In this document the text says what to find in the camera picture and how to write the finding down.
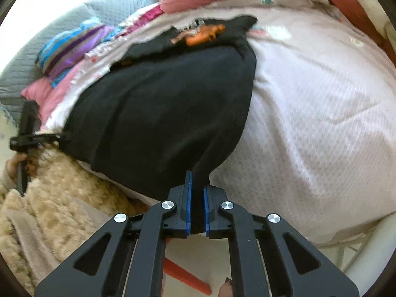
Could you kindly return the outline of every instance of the beige fluffy blanket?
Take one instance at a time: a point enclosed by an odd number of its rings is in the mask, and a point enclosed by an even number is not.
[[[0,205],[0,253],[32,295],[38,283],[112,215],[147,209],[56,147],[39,151],[37,176],[25,196],[0,191]]]

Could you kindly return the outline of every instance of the white floor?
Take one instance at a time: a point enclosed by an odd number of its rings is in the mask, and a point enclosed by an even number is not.
[[[86,0],[17,0],[0,26],[0,37],[2,37],[0,71],[36,33],[84,1]],[[3,112],[0,112],[0,168],[12,154],[8,150],[8,139],[15,134],[16,129],[7,123]],[[336,262],[338,249],[324,252],[334,263]],[[179,266],[209,283],[213,290],[212,296],[217,296],[225,278],[230,277],[228,243],[225,241],[209,241],[203,236],[173,240],[167,247],[166,255]],[[178,296],[204,295],[167,276],[164,297]]]

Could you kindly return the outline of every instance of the purple striped fabric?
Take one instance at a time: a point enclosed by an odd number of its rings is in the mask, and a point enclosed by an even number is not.
[[[76,62],[84,57],[84,54],[98,44],[108,33],[108,28],[103,25],[92,28],[88,33],[67,45],[56,57],[51,61],[45,75],[54,79],[68,67],[73,66]]]

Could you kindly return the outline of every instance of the fuzzy fur fabric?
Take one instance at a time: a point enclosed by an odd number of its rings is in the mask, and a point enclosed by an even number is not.
[[[95,218],[99,211],[110,218],[121,212],[136,215],[147,210],[141,202],[129,201],[114,184],[88,173],[56,147],[49,146],[39,151],[37,176],[29,183],[25,196],[0,186],[0,204],[0,253],[30,294],[40,278],[32,273],[27,253],[7,217],[10,210],[34,218],[43,243],[59,263],[103,224]],[[98,213],[90,213],[92,208]]]

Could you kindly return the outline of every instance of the gray quilted blanket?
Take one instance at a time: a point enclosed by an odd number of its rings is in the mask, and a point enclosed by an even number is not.
[[[72,9],[31,39],[11,60],[0,75],[0,110],[19,123],[24,98],[20,92],[31,82],[42,77],[34,61],[42,46],[56,34],[78,27],[80,22],[97,16],[102,22],[117,25],[136,10],[158,0],[90,0]]]

